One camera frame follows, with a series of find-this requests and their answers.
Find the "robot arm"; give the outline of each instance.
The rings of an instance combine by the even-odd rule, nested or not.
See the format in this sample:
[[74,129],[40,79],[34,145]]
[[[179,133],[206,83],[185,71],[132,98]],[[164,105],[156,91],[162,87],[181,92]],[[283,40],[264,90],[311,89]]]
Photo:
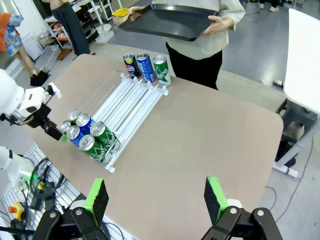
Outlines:
[[0,146],[0,169],[8,174],[12,187],[20,197],[20,187],[27,189],[26,182],[29,184],[31,173],[35,166],[24,157],[15,154],[11,149]]
[[0,69],[0,120],[7,120],[11,125],[29,125],[32,128],[40,126],[56,140],[62,133],[56,124],[48,118],[51,109],[48,101],[62,95],[59,89],[50,83],[47,90],[36,87],[24,90],[18,86],[5,70]]

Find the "green can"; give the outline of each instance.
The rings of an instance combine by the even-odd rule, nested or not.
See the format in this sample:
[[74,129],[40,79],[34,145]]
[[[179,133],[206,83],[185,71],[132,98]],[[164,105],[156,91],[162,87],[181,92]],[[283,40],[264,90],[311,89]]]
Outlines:
[[102,121],[98,121],[91,126],[90,134],[94,136],[107,151],[111,149],[111,153],[115,153],[120,147],[117,136]]
[[81,138],[79,148],[99,163],[106,161],[107,150],[90,134]]
[[80,116],[81,111],[79,109],[73,109],[68,114],[68,120],[71,122],[71,125],[77,125],[77,118]]
[[166,57],[162,55],[156,56],[153,59],[153,65],[159,84],[168,87],[171,84],[171,78]]

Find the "red button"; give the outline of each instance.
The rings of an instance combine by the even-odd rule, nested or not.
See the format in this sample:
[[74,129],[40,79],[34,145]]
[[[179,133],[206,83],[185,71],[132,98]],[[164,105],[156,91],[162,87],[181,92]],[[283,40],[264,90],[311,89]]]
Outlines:
[[14,214],[17,212],[17,209],[14,206],[8,206],[8,212]]

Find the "black tray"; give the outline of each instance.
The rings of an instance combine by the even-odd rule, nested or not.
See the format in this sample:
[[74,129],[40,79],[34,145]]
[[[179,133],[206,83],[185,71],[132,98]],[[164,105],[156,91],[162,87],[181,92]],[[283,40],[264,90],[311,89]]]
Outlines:
[[190,6],[151,4],[132,13],[119,28],[192,42],[212,23],[208,19],[210,15],[218,16],[219,12]]

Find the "can lid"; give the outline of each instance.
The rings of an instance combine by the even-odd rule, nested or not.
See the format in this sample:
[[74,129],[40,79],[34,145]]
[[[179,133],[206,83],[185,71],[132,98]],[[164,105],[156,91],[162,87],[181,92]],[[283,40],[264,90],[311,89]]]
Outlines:
[[88,134],[83,136],[83,138],[81,138],[80,143],[79,143],[79,148],[82,151],[88,151],[89,149],[91,149],[95,144],[95,138],[94,136]]
[[165,61],[167,61],[165,56],[158,55],[153,59],[154,64],[163,64]]
[[132,60],[135,57],[135,55],[132,52],[127,53],[123,56],[124,61]]
[[98,137],[106,130],[106,124],[102,121],[94,123],[90,128],[90,134],[94,137]]
[[87,123],[90,121],[90,115],[87,113],[83,113],[80,116],[78,116],[78,118],[76,119],[75,123],[79,126],[79,127],[83,127],[85,125],[87,125]]
[[137,56],[136,56],[136,59],[137,60],[145,60],[149,57],[149,54],[146,53],[146,52],[140,52]]
[[69,128],[69,130],[66,132],[66,137],[69,140],[75,140],[80,134],[80,127],[73,125]]
[[69,114],[68,114],[68,119],[70,121],[76,120],[77,117],[80,115],[80,110],[79,109],[73,109]]
[[60,126],[60,131],[65,133],[71,127],[71,122],[69,120],[63,121]]

